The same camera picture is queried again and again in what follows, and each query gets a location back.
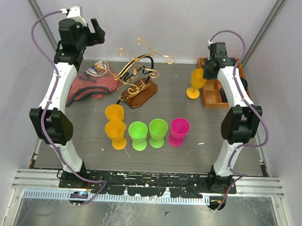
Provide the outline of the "yellow plastic wine glass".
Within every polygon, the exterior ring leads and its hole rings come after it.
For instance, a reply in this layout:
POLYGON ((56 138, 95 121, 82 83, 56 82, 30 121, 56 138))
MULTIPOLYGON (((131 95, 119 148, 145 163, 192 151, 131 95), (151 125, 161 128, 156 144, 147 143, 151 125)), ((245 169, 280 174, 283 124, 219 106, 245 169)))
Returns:
POLYGON ((206 79, 203 77, 203 69, 198 68, 193 70, 190 80, 191 87, 186 90, 186 95, 193 100, 197 99, 200 95, 199 90, 205 85, 205 83, 206 79))

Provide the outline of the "pink plastic wine glass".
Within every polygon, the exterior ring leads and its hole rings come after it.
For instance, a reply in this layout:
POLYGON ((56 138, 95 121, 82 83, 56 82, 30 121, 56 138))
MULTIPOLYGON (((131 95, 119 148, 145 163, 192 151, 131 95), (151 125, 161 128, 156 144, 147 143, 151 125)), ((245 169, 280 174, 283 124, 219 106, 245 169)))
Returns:
POLYGON ((170 125, 169 144, 173 147, 180 147, 183 139, 186 137, 190 129, 190 123, 185 118, 175 118, 170 125))

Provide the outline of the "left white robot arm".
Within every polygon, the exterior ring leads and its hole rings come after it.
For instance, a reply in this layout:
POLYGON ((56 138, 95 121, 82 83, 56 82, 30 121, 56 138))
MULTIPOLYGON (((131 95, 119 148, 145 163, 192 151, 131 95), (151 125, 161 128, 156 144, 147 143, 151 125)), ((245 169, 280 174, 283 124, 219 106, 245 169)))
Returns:
POLYGON ((62 163, 61 182, 76 188, 87 187, 85 163, 78 156, 72 136, 74 127, 65 115, 66 101, 72 82, 83 60, 86 47, 105 42, 105 32, 91 19, 94 32, 74 18, 59 21, 60 41, 51 65, 54 68, 50 86, 38 108, 29 112, 38 137, 49 145, 62 163))

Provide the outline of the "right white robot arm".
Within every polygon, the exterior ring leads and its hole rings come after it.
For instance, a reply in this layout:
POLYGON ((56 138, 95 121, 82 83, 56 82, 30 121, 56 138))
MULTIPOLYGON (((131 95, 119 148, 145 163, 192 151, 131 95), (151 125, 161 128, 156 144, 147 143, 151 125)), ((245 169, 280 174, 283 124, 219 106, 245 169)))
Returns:
POLYGON ((219 80, 229 105, 220 127, 222 148, 206 179, 209 190, 218 193, 226 191, 232 183, 232 166, 241 149, 255 137, 262 108, 254 105, 249 98, 239 76, 238 61, 228 57, 226 44, 211 43, 208 48, 209 57, 203 65, 203 78, 219 80))

